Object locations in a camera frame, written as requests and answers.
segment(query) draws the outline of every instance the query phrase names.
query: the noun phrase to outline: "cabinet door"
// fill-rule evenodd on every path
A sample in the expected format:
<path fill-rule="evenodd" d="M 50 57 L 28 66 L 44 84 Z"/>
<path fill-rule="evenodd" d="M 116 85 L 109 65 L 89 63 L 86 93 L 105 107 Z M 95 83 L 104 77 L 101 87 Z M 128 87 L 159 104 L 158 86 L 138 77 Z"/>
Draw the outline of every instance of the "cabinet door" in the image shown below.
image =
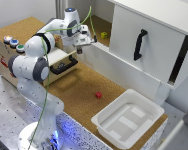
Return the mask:
<path fill-rule="evenodd" d="M 134 61 L 136 42 L 142 29 L 148 34 L 142 38 L 142 57 Z M 164 82 L 169 80 L 184 38 L 180 32 L 115 6 L 110 52 Z"/>

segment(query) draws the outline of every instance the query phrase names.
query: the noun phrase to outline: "yellow object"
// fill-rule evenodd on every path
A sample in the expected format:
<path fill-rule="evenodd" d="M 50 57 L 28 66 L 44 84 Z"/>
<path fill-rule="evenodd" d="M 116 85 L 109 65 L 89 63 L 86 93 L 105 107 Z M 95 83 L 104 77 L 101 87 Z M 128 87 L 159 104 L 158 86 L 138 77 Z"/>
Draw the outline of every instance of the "yellow object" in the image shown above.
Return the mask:
<path fill-rule="evenodd" d="M 102 32 L 102 33 L 101 33 L 101 37 L 102 37 L 103 39 L 106 39 L 106 38 L 108 37 L 108 35 L 107 35 L 106 32 Z"/>

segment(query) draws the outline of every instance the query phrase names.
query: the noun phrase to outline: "plastic container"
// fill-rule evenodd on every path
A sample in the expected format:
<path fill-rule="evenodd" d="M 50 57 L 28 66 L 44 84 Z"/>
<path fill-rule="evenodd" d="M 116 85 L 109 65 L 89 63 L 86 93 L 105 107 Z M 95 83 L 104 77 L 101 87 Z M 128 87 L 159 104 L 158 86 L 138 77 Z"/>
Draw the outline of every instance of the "plastic container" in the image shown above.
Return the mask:
<path fill-rule="evenodd" d="M 160 106 L 134 90 L 127 90 L 91 120 L 116 147 L 130 149 L 163 113 Z"/>

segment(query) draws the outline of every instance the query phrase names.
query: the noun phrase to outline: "drawer handle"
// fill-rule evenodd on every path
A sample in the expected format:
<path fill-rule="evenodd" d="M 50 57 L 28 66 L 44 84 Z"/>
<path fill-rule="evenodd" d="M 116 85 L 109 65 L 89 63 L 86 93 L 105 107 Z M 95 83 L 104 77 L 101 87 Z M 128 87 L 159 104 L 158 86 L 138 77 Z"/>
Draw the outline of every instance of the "drawer handle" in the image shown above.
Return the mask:
<path fill-rule="evenodd" d="M 71 63 L 69 63 L 66 66 L 57 68 L 57 69 L 54 69 L 53 66 L 50 66 L 50 71 L 52 71 L 52 73 L 54 73 L 56 75 L 59 75 L 78 63 L 78 61 L 75 58 L 73 58 L 72 55 L 69 56 L 69 60 L 71 61 Z"/>
<path fill-rule="evenodd" d="M 139 58 L 142 57 L 142 55 L 139 52 L 140 52 L 141 44 L 142 44 L 142 37 L 145 36 L 146 34 L 147 34 L 147 31 L 142 29 L 141 33 L 139 34 L 139 36 L 137 38 L 136 48 L 135 48 L 135 52 L 134 52 L 134 60 L 135 61 L 137 61 Z"/>

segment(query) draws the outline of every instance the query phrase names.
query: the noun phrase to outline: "cork surface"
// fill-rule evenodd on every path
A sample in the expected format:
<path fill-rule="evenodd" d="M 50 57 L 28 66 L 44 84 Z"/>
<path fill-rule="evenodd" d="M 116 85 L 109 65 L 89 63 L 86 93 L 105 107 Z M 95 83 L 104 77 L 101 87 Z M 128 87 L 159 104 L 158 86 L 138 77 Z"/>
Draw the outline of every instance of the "cork surface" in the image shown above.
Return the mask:
<path fill-rule="evenodd" d="M 103 19 L 101 19 L 97 16 L 92 16 L 92 22 L 93 22 L 95 33 L 96 33 L 96 36 L 97 36 L 97 40 L 100 43 L 109 47 L 112 23 L 109 23 L 109 22 L 107 22 L 107 21 L 105 21 L 105 20 L 103 20 Z M 93 38 L 93 30 L 91 28 L 90 19 L 88 19 L 84 24 L 86 24 L 88 26 L 88 28 L 91 32 L 92 38 Z M 102 32 L 107 32 L 107 34 L 108 34 L 107 39 L 101 38 Z"/>
<path fill-rule="evenodd" d="M 98 35 L 98 40 L 100 41 L 99 34 L 104 31 L 108 32 L 108 29 L 106 29 L 108 27 L 106 26 L 106 23 L 102 24 L 98 22 L 99 20 L 102 19 L 95 16 L 93 17 L 95 30 Z M 25 42 L 43 25 L 44 23 L 33 17 L 24 19 L 1 28 L 0 41 L 3 42 L 3 37 L 5 35 L 12 35 L 14 38 L 18 39 L 21 44 L 25 44 Z M 108 39 L 104 40 L 103 44 L 105 43 L 109 45 Z M 98 133 L 96 126 L 91 122 L 91 118 L 125 92 L 125 89 L 79 62 L 75 70 L 50 84 L 49 92 L 59 97 L 64 102 L 64 111 L 66 113 L 111 146 L 114 150 L 117 149 Z M 96 92 L 102 93 L 101 99 L 95 97 Z M 167 116 L 163 115 L 131 150 L 140 149 L 166 119 Z"/>

